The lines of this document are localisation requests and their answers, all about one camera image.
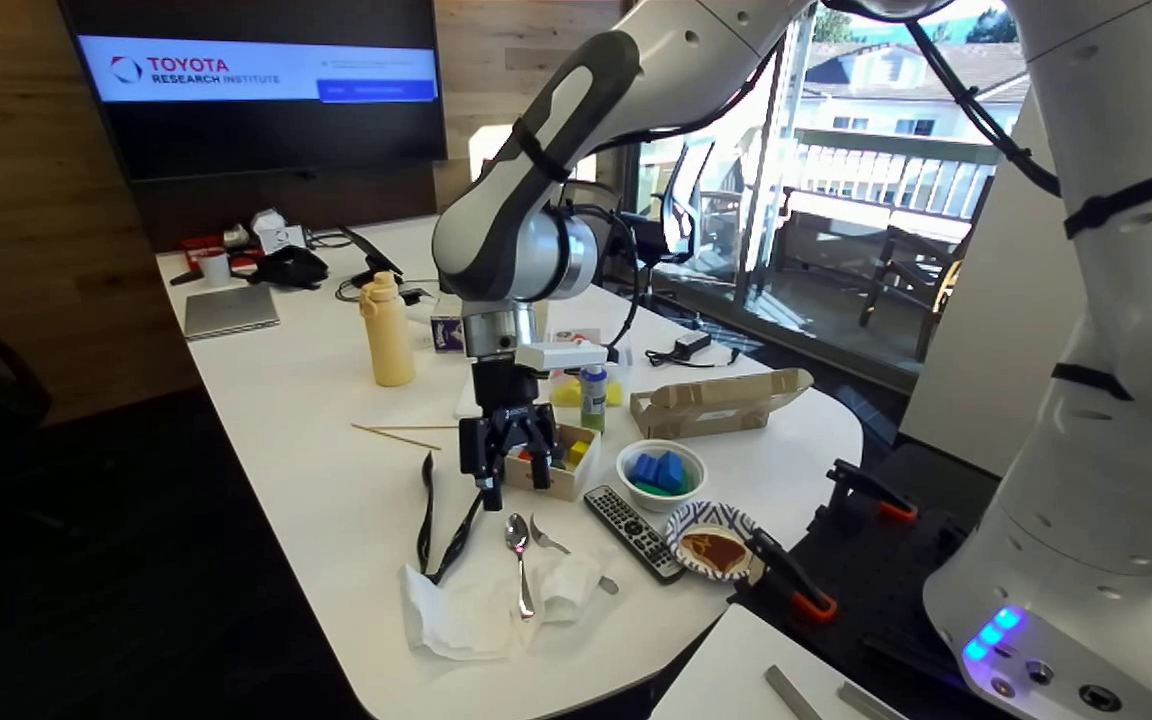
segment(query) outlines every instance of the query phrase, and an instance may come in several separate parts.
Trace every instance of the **bowl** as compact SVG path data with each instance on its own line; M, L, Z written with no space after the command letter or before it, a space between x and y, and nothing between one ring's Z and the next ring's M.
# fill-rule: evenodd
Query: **bowl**
M642 483L642 480L630 475L642 458L658 458L661 460L663 451L674 451L680 460L680 480L685 483L675 491L652 490L652 483ZM616 480L620 480L626 497L637 507L674 513L674 507L680 507L685 502L691 502L705 490L705 460L680 439L637 439L637 445L626 445L616 451Z

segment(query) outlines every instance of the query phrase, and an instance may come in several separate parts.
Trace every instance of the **blue light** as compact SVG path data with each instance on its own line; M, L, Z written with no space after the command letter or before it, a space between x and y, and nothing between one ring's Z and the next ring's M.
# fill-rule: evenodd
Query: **blue light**
M1021 624L1021 612L1014 612L1014 607L999 607L999 612L991 618L991 624L1010 631L1010 630L1016 630L1016 624Z
M1006 641L1006 631L989 624L978 641L997 649Z
M989 655L989 649L973 641L973 644L965 649L965 655L967 655L973 663L980 663L980 661Z

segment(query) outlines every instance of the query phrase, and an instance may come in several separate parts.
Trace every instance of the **bottle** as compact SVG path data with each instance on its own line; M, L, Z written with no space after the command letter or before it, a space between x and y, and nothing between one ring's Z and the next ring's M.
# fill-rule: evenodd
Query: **bottle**
M604 431L607 415L607 367L580 372L580 428Z
M417 356L407 337L407 310L391 272L377 272L374 285L363 285L360 311L367 326L374 382L382 388L412 383Z

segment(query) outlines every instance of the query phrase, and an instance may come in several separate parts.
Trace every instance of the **white table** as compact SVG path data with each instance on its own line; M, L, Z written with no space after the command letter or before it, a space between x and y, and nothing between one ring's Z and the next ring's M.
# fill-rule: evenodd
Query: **white table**
M407 282L432 282L432 220L360 230L390 254ZM573 502L509 491L503 504L537 521L573 550L614 556L607 577L620 598L583 631L545 630L531 649L503 663L453 663L407 644L401 570L412 564L412 542L423 513L419 449L356 431L356 420L453 420L472 404L467 359L436 356L417 310L419 382L412 388L377 388L367 382L363 322L331 301L337 282L363 268L356 250L325 254L331 275L320 294L279 294L279 326L245 337L194 341L194 366L220 411L220 424L252 480L252 491L343 668L360 706L377 716L545 716L620 692L675 661L729 605L729 587L680 580L661 587L637 562ZM181 256L161 256L161 275L183 272ZM170 289L183 310L198 285ZM550 329L616 331L626 301L594 289L580 301L551 303ZM685 337L675 326L642 311L630 344L669 348ZM661 388L697 378L746 378L736 367L650 367L637 366L630 388ZM458 431L432 436L436 460L436 551L472 502L472 480L458 471ZM626 409L607 409L601 480L614 480L614 458L637 439ZM705 436L691 445L710 466L710 497L740 504L774 535L797 544L828 497L828 466L862 460L862 424L820 392L803 392L774 411L766 431ZM509 573L501 516L483 516L458 573Z

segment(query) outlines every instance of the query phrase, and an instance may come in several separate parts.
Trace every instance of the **window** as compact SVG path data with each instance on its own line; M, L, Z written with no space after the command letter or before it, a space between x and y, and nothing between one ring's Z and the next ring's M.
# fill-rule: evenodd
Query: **window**
M896 135L932 135L936 120L896 120Z
M832 115L828 129L867 129L867 115Z

